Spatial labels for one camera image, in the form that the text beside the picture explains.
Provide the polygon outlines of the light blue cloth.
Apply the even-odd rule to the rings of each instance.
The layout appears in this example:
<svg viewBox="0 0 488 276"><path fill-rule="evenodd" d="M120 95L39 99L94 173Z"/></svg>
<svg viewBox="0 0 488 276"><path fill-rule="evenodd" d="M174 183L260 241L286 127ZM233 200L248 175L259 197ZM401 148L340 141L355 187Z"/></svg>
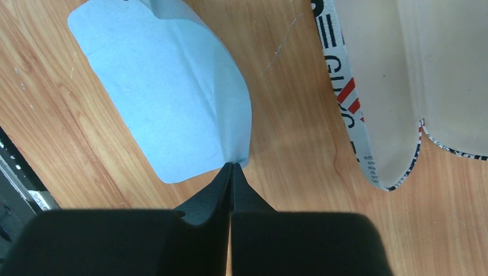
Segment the light blue cloth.
<svg viewBox="0 0 488 276"><path fill-rule="evenodd" d="M87 1L67 25L162 182L248 164L246 82L185 2Z"/></svg>

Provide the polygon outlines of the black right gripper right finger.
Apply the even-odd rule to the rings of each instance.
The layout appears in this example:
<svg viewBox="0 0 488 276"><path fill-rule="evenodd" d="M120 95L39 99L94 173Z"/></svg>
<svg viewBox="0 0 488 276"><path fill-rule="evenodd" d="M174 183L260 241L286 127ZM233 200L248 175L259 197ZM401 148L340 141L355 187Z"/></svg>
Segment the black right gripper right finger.
<svg viewBox="0 0 488 276"><path fill-rule="evenodd" d="M392 275L372 221L358 213L278 212L232 167L233 275Z"/></svg>

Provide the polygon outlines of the flag print glasses case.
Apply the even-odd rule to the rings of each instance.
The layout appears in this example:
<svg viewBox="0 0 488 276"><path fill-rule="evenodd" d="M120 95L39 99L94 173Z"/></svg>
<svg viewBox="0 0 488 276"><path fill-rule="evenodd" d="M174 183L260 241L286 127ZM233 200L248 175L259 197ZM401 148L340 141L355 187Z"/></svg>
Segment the flag print glasses case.
<svg viewBox="0 0 488 276"><path fill-rule="evenodd" d="M356 160L393 191L421 137L487 159L486 1L312 1Z"/></svg>

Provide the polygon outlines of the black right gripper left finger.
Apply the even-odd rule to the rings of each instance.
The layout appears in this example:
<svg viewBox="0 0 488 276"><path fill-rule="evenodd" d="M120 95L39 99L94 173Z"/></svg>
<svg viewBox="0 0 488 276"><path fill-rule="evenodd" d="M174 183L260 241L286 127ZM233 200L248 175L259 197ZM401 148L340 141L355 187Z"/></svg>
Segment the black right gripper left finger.
<svg viewBox="0 0 488 276"><path fill-rule="evenodd" d="M225 275L233 165L174 209L67 209L37 215L2 275Z"/></svg>

